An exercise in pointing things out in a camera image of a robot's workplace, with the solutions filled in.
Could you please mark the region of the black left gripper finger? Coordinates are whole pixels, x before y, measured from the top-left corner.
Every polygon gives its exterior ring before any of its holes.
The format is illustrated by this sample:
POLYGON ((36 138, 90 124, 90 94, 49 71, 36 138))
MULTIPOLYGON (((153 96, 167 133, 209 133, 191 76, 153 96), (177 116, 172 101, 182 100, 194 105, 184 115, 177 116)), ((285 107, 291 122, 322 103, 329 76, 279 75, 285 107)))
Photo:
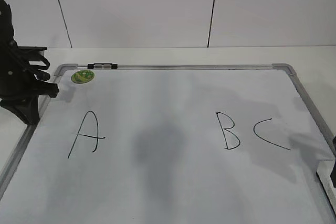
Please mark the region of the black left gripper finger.
POLYGON ((40 120, 37 95, 16 100, 3 99, 1 107, 15 114, 26 125, 36 125, 40 120))

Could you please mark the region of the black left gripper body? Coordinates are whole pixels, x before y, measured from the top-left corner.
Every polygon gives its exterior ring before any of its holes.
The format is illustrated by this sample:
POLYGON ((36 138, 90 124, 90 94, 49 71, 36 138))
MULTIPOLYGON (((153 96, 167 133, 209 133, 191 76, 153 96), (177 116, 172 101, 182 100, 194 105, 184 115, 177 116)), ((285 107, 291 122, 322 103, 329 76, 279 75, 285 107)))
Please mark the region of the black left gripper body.
POLYGON ((57 96, 59 89, 48 83, 50 62, 27 61, 14 39, 11 7, 1 0, 1 99, 16 100, 35 95, 57 96))

